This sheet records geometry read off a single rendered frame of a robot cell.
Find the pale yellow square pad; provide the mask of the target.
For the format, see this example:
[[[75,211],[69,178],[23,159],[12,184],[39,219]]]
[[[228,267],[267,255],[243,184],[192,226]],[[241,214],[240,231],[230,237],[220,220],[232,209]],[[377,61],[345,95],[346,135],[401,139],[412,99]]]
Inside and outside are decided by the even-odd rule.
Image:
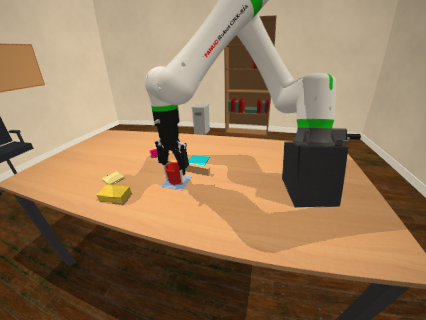
[[[117,182],[119,182],[120,180],[124,179],[125,176],[121,175],[118,172],[114,172],[112,174],[110,174],[109,176],[103,178],[103,181],[109,185],[113,185]]]

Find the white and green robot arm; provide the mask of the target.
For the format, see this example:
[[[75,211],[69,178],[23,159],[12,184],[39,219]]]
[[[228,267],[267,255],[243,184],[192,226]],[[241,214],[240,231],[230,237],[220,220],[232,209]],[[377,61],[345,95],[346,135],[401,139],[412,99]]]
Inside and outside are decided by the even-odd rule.
[[[237,35],[259,69],[275,108],[282,113],[297,113],[293,144],[348,146],[349,139],[361,139],[360,134],[347,134],[347,129],[332,128],[336,102],[334,76],[314,73],[294,82],[259,17],[258,12],[267,2],[218,0],[177,56],[166,67],[155,67],[148,72],[145,87],[155,126],[169,127],[180,122],[178,105],[191,100],[209,68]]]

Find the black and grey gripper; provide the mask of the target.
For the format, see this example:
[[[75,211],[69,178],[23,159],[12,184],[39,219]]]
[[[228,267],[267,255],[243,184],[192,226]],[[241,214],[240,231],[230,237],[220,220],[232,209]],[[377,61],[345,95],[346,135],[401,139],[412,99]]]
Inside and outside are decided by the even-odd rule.
[[[169,151],[172,151],[180,167],[181,182],[184,183],[186,181],[185,169],[189,166],[189,161],[186,150],[187,144],[183,144],[179,140],[178,124],[171,127],[157,127],[157,129],[160,139],[155,141],[155,145],[157,149],[158,162],[163,165],[165,178],[168,179],[165,166],[168,164]]]

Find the yellow sponge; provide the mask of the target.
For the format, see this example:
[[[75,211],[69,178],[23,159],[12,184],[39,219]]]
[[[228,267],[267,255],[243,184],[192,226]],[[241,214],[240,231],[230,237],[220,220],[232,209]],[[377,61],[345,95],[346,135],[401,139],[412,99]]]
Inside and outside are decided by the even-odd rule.
[[[97,197],[99,201],[123,203],[130,193],[130,186],[106,185]]]

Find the red cup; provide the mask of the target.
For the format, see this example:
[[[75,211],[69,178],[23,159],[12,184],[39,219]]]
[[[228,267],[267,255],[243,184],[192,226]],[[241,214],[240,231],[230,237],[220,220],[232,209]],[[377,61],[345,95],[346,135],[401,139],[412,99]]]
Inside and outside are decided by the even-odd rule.
[[[165,171],[170,184],[176,185],[181,183],[180,170],[177,162],[167,164],[165,166]]]

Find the magenta square coaster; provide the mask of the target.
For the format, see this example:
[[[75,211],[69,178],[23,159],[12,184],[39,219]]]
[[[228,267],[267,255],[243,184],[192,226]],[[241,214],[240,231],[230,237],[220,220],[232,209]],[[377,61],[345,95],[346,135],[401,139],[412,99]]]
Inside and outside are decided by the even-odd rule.
[[[151,154],[151,158],[158,157],[157,156],[157,149],[150,150],[150,154]]]

